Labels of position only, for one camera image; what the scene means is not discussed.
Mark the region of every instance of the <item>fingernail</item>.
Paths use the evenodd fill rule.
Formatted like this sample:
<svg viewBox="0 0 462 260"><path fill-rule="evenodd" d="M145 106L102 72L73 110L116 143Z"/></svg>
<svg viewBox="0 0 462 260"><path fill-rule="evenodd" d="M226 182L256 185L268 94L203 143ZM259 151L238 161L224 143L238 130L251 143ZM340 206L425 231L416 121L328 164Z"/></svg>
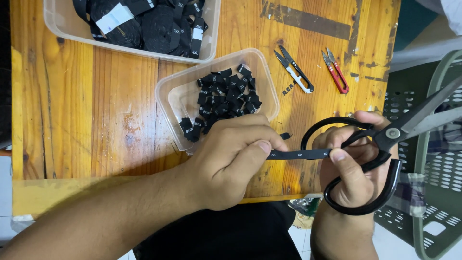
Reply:
<svg viewBox="0 0 462 260"><path fill-rule="evenodd" d="M345 158L345 151L340 148L334 148L330 152L330 159L332 162L338 162Z"/></svg>
<svg viewBox="0 0 462 260"><path fill-rule="evenodd" d="M258 146L260 146L263 149L263 151L265 151L265 153L267 153L267 154L269 154L269 152L271 152L271 145L269 145L265 141L259 142Z"/></svg>

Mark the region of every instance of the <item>plastic container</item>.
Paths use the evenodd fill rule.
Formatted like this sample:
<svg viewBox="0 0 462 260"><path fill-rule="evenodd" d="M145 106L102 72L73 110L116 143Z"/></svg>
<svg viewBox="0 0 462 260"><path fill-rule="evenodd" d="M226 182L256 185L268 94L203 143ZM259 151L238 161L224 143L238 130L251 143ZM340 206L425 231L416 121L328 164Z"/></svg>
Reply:
<svg viewBox="0 0 462 260"><path fill-rule="evenodd" d="M239 78L242 78L242 75L237 72L237 67L241 63L252 72L255 78L256 94L262 102L256 113L265 114L270 121L278 115L278 96L265 57L259 50L244 49L215 59L211 63L191 67L161 79L157 83L155 93L156 101L160 105L173 140L180 151L186 151L192 155L200 143L200 141L196 143L188 141L179 125L181 118L188 117L194 123L195 118L200 117L200 105L197 104L197 99L201 89L197 86L196 80L211 72L228 68L233 69L233 75L237 74Z"/></svg>
<svg viewBox="0 0 462 260"><path fill-rule="evenodd" d="M98 47L181 63L208 63L215 58L221 0L206 0L202 17L209 28L202 37L199 59L183 58L162 53L122 47L95 41L88 24L78 17L72 0L43 0L43 18L48 29L59 37L92 44Z"/></svg>
<svg viewBox="0 0 462 260"><path fill-rule="evenodd" d="M383 115L396 120L410 107L462 75L462 50L451 51L441 62L432 62L390 73ZM444 103L462 106L462 86ZM428 155L429 132L399 143L402 172L423 173L427 209L422 218L411 217L389 206L375 213L374 220L415 248L424 260L441 258L462 238L462 151ZM443 225L435 233L432 224Z"/></svg>

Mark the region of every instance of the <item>wood grain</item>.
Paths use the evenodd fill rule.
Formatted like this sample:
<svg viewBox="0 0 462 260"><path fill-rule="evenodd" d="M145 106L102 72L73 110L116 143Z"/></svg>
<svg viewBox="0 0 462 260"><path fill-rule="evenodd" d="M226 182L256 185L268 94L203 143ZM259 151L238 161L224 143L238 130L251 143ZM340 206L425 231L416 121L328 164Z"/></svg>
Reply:
<svg viewBox="0 0 462 260"><path fill-rule="evenodd" d="M264 54L280 100L271 126L289 132L296 150L321 119L382 110L399 8L396 0L223 0L216 57L249 47ZM41 0L11 0L11 13L14 180L147 175L188 159L154 90L159 79L191 65L57 38L44 24ZM340 37L343 28L348 39ZM278 44L314 84L312 94L298 86L283 94L292 79L273 53ZM347 95L326 68L325 47L337 57ZM245 202L319 192L317 169L317 161L266 162Z"/></svg>

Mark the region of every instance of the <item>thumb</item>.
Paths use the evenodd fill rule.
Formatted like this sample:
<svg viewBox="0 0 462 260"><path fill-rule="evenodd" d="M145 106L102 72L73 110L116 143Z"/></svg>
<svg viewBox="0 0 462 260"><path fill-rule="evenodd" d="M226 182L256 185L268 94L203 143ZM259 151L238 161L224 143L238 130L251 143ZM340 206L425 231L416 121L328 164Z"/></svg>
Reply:
<svg viewBox="0 0 462 260"><path fill-rule="evenodd" d="M238 175L240 181L246 184L261 168L271 152L271 143L266 140L256 141L242 149L226 167L226 174Z"/></svg>
<svg viewBox="0 0 462 260"><path fill-rule="evenodd" d="M343 149L334 148L329 155L332 163L340 173L347 192L352 192L364 187L366 177L361 166Z"/></svg>

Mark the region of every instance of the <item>clear plastic container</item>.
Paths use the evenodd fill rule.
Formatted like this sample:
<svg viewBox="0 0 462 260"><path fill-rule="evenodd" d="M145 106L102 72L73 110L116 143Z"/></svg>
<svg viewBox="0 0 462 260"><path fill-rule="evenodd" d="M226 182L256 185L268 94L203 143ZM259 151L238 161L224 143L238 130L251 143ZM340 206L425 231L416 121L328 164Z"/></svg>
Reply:
<svg viewBox="0 0 462 260"><path fill-rule="evenodd" d="M200 117L200 105L197 104L197 99L201 89L197 86L196 80L211 72L228 68L232 68L233 75L237 74L239 78L242 78L242 75L237 72L237 67L241 63L252 72L255 78L256 93L262 102L256 113L265 114L270 121L276 118L279 113L279 100L263 54L254 48L231 53L211 63L197 65L175 73L158 82L155 93L156 101L180 151L186 151L188 155L192 155L200 144L200 141L196 143L188 141L179 125L181 118L188 117L194 123L195 118Z"/></svg>
<svg viewBox="0 0 462 260"><path fill-rule="evenodd" d="M202 37L199 59L183 58L168 54L150 52L95 41L88 24L75 12L72 0L43 0L43 18L48 29L59 37L89 43L98 47L181 63L208 63L215 58L221 0L206 0L202 17L209 28Z"/></svg>

